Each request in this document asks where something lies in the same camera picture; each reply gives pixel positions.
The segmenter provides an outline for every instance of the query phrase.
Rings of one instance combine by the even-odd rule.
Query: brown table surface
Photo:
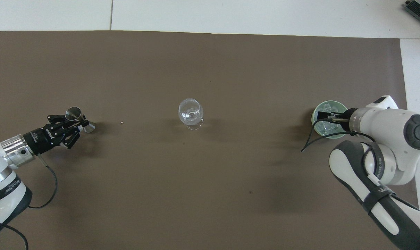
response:
[[[394,249],[331,174],[345,136],[304,153],[310,116],[392,95],[398,39],[161,32],[0,32],[0,141],[79,106],[97,123],[43,155],[59,178],[11,223],[30,249]],[[178,119],[185,98],[204,125]],[[16,171],[49,198],[35,160]],[[417,204],[415,185],[394,187]],[[3,230],[0,249],[22,249]]]

